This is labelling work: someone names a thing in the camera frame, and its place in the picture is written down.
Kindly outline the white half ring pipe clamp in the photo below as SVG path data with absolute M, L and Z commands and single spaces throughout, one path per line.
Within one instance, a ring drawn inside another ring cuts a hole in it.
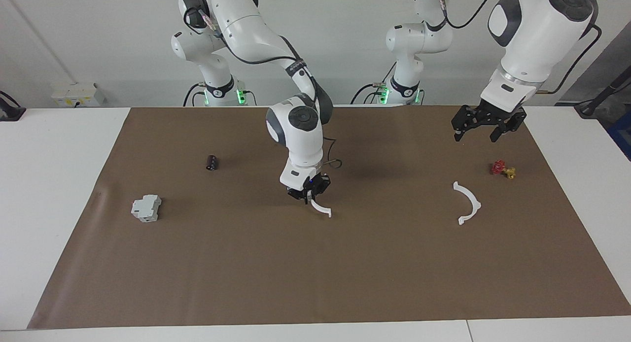
M 331 208 L 328 207 L 323 207 L 321 205 L 319 205 L 316 202 L 316 194 L 313 193 L 313 191 L 309 191 L 307 194 L 307 202 L 309 203 L 309 205 L 311 205 L 311 207 L 313 207 L 316 211 L 325 214 L 328 218 L 332 218 L 333 217 L 333 211 Z
M 482 207 L 482 203 L 480 203 L 480 201 L 476 198 L 475 194 L 473 194 L 472 191 L 470 191 L 468 188 L 460 185 L 458 181 L 455 181 L 453 183 L 453 189 L 455 191 L 457 191 L 457 192 L 460 192 L 460 193 L 464 194 L 468 198 L 468 200 L 470 201 L 471 207 L 472 207 L 471 213 L 469 215 L 460 216 L 458 218 L 459 226 L 462 226 L 462 225 L 464 225 L 464 223 L 466 221 L 468 221 L 469 219 L 473 218 L 477 214 L 477 212 Z

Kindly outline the blue crate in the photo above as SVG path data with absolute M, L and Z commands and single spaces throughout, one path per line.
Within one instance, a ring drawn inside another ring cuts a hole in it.
M 631 162 L 631 110 L 609 126 L 606 132 Z

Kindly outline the red yellow valve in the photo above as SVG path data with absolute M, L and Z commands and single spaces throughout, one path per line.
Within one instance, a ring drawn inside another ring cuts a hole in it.
M 507 179 L 514 179 L 516 176 L 516 169 L 514 167 L 507 167 L 504 160 L 497 160 L 491 165 L 492 175 L 502 175 Z

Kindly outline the white circuit breaker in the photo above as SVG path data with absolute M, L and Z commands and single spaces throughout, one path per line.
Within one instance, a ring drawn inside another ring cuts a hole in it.
M 144 195 L 133 202 L 131 214 L 143 223 L 156 222 L 161 203 L 162 199 L 158 195 Z

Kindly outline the brown paper table mat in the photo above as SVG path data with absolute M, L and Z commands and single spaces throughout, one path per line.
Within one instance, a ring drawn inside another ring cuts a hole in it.
M 527 127 L 455 142 L 455 107 L 338 108 L 328 218 L 281 185 L 265 113 L 129 111 L 29 328 L 631 315 Z M 482 203 L 462 226 L 455 181 Z

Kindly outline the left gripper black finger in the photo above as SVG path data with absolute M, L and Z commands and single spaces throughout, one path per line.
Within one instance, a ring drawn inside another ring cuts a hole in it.
M 480 110 L 468 105 L 462 105 L 453 117 L 453 131 L 456 142 L 462 140 L 464 134 L 480 126 Z
M 524 110 L 518 110 L 509 118 L 497 118 L 496 128 L 491 132 L 491 142 L 495 143 L 502 135 L 517 131 L 526 117 L 527 113 Z

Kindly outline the black clamp mount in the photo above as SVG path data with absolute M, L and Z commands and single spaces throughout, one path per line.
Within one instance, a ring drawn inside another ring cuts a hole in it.
M 11 95 L 0 90 L 0 122 L 18 121 L 26 110 Z

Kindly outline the white wall socket box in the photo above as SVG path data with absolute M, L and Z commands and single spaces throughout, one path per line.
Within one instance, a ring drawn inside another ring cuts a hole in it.
M 50 99 L 58 107 L 101 107 L 106 104 L 102 91 L 93 82 L 79 82 L 72 85 L 57 85 Z

